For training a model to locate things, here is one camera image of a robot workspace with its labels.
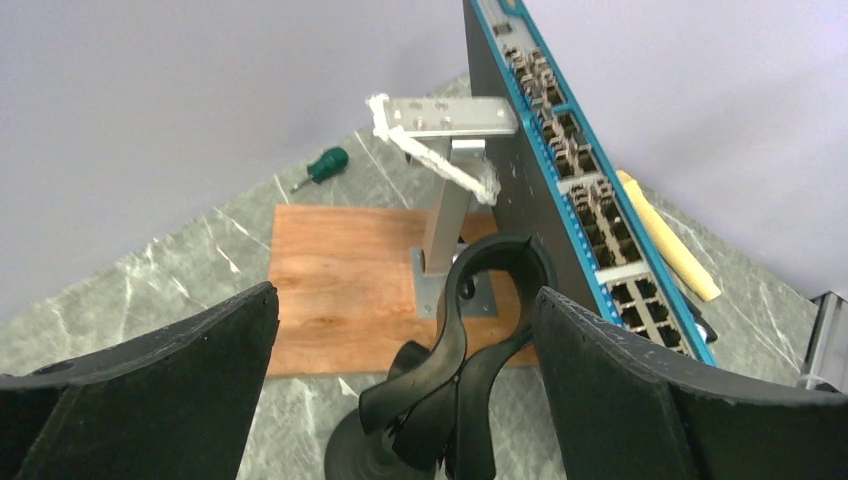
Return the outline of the wooden board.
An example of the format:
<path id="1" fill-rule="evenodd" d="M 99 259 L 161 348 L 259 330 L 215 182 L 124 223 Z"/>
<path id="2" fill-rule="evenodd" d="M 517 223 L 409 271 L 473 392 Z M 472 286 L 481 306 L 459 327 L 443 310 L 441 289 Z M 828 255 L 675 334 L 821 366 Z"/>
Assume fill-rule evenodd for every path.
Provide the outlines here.
<path id="1" fill-rule="evenodd" d="M 400 347 L 437 338 L 431 310 L 415 301 L 412 250 L 424 210 L 279 205 L 269 281 L 279 329 L 267 374 L 377 373 Z"/>

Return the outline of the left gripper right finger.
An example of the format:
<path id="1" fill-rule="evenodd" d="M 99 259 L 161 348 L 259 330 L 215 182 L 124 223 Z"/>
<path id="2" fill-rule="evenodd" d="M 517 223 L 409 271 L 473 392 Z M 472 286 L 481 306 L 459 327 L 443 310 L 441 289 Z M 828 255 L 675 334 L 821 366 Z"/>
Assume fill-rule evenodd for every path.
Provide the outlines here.
<path id="1" fill-rule="evenodd" d="M 535 349 L 570 479 L 843 479 L 847 398 L 675 353 L 542 289 Z"/>

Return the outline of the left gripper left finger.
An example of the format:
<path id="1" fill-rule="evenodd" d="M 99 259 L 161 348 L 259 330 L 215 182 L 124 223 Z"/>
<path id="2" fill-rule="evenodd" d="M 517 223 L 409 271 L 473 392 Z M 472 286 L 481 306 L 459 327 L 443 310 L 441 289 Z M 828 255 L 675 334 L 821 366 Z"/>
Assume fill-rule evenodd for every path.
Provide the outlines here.
<path id="1" fill-rule="evenodd" d="M 1 378 L 5 479 L 233 479 L 278 294 L 259 283 L 115 346 Z"/>

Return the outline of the green handled screwdriver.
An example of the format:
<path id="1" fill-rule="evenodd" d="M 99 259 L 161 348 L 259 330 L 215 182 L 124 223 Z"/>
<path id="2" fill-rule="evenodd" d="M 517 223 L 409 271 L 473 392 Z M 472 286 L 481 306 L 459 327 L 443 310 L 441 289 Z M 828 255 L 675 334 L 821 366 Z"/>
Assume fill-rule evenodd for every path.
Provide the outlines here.
<path id="1" fill-rule="evenodd" d="M 342 147 L 325 150 L 319 158 L 306 167 L 306 177 L 290 188 L 292 194 L 304 186 L 321 184 L 343 172 L 349 163 L 349 154 Z"/>

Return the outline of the blue network switch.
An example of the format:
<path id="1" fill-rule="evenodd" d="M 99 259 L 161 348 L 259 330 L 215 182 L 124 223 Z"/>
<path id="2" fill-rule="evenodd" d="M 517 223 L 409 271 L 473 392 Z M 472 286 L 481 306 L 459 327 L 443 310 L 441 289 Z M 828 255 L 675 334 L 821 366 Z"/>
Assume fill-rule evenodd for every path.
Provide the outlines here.
<path id="1" fill-rule="evenodd" d="M 530 230 L 559 291 L 601 318 L 713 364 L 706 336 L 628 199 L 573 90 L 521 1 L 467 1 L 471 92 L 507 100 L 515 136 L 491 140 L 502 231 Z"/>

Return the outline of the white metal bracket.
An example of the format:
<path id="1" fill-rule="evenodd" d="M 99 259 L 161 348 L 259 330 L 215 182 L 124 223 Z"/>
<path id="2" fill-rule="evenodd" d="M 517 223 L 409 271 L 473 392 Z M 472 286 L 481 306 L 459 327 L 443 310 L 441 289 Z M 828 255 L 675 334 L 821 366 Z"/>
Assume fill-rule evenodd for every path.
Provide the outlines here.
<path id="1" fill-rule="evenodd" d="M 501 190 L 486 158 L 487 143 L 513 138 L 518 120 L 506 99 L 492 96 L 400 98 L 377 93 L 367 105 L 374 136 L 436 176 L 422 240 L 410 249 L 416 313 L 433 319 L 447 274 L 469 243 L 461 229 L 470 204 L 493 206 Z"/>

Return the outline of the yellow microphone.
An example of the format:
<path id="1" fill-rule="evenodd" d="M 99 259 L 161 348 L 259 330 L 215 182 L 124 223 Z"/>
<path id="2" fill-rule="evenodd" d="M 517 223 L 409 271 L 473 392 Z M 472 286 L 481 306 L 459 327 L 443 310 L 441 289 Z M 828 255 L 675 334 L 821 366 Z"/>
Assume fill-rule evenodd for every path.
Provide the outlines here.
<path id="1" fill-rule="evenodd" d="M 665 262 L 702 301 L 718 298 L 721 290 L 713 277 L 650 204 L 639 183 L 623 170 L 616 175 Z"/>

